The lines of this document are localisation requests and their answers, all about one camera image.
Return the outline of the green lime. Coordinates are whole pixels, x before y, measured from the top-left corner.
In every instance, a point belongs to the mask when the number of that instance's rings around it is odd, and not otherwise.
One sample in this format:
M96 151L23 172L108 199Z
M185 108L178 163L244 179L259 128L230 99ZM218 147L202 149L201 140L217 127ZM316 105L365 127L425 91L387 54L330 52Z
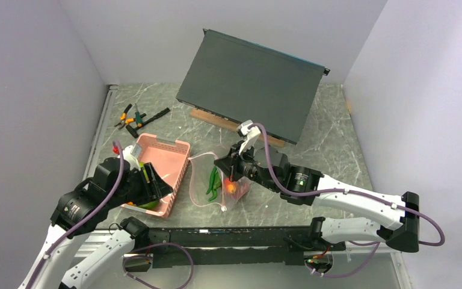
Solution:
M145 210L154 209L159 203L159 191L161 190L158 184L158 177L156 171L151 163L144 163L140 161L141 167L141 182L143 197L137 203L140 208Z

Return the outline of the clear zip top bag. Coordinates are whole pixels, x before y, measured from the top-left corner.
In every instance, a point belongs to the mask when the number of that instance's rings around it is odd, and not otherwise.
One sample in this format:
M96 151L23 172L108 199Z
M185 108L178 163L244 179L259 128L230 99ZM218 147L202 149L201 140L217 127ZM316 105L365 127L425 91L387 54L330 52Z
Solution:
M189 196L197 207L218 205L222 212L232 209L235 204L251 189L251 181L241 178L231 182L223 172L214 165L214 161L225 156L228 147L222 144L212 147L189 158L191 178Z

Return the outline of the pink plastic basket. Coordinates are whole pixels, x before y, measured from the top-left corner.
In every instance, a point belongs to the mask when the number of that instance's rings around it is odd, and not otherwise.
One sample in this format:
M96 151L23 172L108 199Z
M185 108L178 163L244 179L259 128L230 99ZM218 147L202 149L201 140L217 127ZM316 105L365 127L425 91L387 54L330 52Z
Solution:
M152 163L160 177L172 186L174 192L160 199L158 205L152 210L127 204L121 207L151 216L168 218L188 166L191 145L180 140L164 140L148 133L142 133L132 145L141 149L138 156L139 162Z

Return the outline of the long green chili pepper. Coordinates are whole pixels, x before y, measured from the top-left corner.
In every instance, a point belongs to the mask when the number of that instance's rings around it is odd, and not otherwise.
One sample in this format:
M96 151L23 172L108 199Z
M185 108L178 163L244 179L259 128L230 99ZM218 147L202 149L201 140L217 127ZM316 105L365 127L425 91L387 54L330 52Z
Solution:
M221 186L222 183L218 168L214 166L214 168L211 171L208 188L206 190L207 195L211 194L211 196L208 198L208 202L211 202L217 198L218 190L221 188Z

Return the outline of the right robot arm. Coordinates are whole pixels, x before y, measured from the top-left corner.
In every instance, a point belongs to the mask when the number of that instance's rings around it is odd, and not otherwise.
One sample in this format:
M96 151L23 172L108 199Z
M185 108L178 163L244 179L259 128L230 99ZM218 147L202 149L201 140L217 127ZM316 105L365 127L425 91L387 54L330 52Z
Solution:
M293 205L321 205L353 213L351 219L312 219L306 243L315 250L345 241L384 243L391 249L419 251L419 196L374 193L344 184L320 171L289 163L288 157L271 148L239 152L237 143L214 160L229 181L250 180L279 194Z

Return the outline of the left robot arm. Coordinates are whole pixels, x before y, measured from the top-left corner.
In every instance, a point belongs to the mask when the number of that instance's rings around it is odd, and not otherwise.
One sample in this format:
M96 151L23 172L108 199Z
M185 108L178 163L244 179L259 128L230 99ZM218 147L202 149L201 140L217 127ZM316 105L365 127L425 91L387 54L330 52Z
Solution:
M148 227L125 220L117 236L77 265L72 261L111 209L128 202L142 205L173 192L151 163L131 164L120 157L105 159L94 175L62 195L51 216L46 239L21 288L85 288L102 272L104 262L119 253L144 251Z

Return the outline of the red chili pepper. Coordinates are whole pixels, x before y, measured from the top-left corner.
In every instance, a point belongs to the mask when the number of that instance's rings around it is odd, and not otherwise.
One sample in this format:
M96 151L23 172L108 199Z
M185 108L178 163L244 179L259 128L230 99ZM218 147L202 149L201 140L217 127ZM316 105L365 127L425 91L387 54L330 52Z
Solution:
M238 197L232 197L234 200L239 200L250 190L250 184L239 184L239 185L241 186L241 191Z

